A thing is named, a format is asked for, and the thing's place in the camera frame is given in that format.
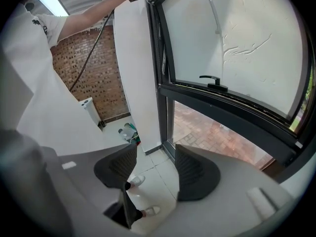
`black pants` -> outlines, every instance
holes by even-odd
[[[125,183],[125,190],[127,191],[128,189],[130,189],[130,183],[126,182]],[[139,220],[143,217],[143,213],[140,210],[137,210],[136,207],[134,206],[134,204],[132,203],[132,201],[129,199],[129,196],[127,194],[126,195],[126,207],[128,207],[128,211],[130,212],[130,221],[131,224],[133,224],[136,220]],[[114,217],[112,218],[115,222],[119,223],[120,225],[129,228],[127,221],[126,221],[126,215],[124,212],[124,206],[122,205],[121,208],[118,210],[118,212],[114,215]]]

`brick wall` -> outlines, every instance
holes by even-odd
[[[98,34],[98,30],[78,33],[51,49],[54,69],[68,88],[77,78]],[[105,27],[72,94],[78,101],[93,97],[101,119],[128,113],[112,26]]]

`red brick paving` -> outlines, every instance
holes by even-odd
[[[244,160],[262,168],[272,157],[238,133],[215,120],[175,102],[174,125],[187,131],[181,137],[174,131],[175,144],[190,145]]]

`black handle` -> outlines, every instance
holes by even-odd
[[[200,78],[211,78],[215,80],[215,85],[221,85],[221,79],[214,76],[199,76]]]
[[[228,88],[226,86],[221,85],[221,79],[219,77],[214,77],[214,76],[199,76],[200,78],[211,78],[215,80],[215,84],[213,83],[208,83],[207,87],[212,88],[212,89],[218,89],[221,91],[228,91]]]

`white tile floor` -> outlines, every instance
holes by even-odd
[[[118,133],[125,123],[133,123],[131,116],[111,123],[103,129],[106,147],[114,147],[127,143]],[[146,177],[145,182],[138,188],[128,191],[128,195],[137,209],[143,210],[152,205],[158,205],[161,211],[154,217],[142,218],[132,225],[132,231],[146,235],[156,229],[166,220],[176,206],[176,197],[179,191],[178,172],[163,150],[158,150],[146,156],[141,146],[137,147],[137,164],[129,180],[136,175]]]

